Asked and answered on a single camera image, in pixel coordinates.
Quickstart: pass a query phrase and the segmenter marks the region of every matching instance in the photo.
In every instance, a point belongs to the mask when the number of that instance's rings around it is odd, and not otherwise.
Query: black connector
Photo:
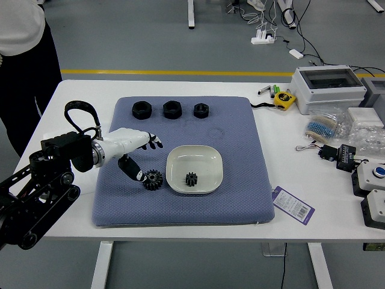
[[[319,157],[327,161],[335,161],[337,158],[338,150],[332,146],[327,146],[326,144],[319,150]]]
[[[356,168],[354,156],[356,155],[356,148],[342,144],[337,153],[337,169],[346,172],[352,172]]]

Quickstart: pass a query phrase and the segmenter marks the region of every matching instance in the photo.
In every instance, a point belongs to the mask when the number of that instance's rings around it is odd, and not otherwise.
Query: price tag
[[[305,226],[315,211],[313,207],[279,186],[273,190],[273,204]]]

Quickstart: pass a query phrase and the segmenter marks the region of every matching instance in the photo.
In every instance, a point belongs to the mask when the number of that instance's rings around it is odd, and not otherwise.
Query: black gear
[[[197,182],[198,182],[198,177],[197,177],[196,173],[188,173],[186,175],[186,184],[189,187],[195,186],[197,184]]]
[[[162,174],[157,170],[149,170],[146,177],[147,179],[143,182],[143,185],[147,190],[155,191],[163,184]]]

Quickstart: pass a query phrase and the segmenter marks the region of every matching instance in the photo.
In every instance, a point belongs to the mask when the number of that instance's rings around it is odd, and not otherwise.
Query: robotic arm
[[[69,117],[68,111],[80,109],[90,113],[96,126],[81,130]],[[0,250],[6,244],[17,244],[28,250],[45,235],[80,195],[73,185],[71,162],[80,172],[101,167],[112,158],[119,158],[118,166],[131,179],[149,182],[128,153],[138,149],[163,148],[160,139],[148,132],[120,128],[102,137],[95,109],[82,101],[69,102],[64,116],[78,132],[68,132],[41,141],[42,149],[29,156],[29,165],[0,183]],[[95,131],[95,136],[85,134]],[[20,193],[10,188],[31,175]]]

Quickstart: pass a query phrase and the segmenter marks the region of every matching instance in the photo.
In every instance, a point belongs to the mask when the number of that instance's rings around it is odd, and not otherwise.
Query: square ceramic plate
[[[197,184],[191,187],[186,184],[189,173],[197,175]],[[178,146],[167,157],[166,180],[178,193],[211,193],[223,180],[222,157],[210,146]]]

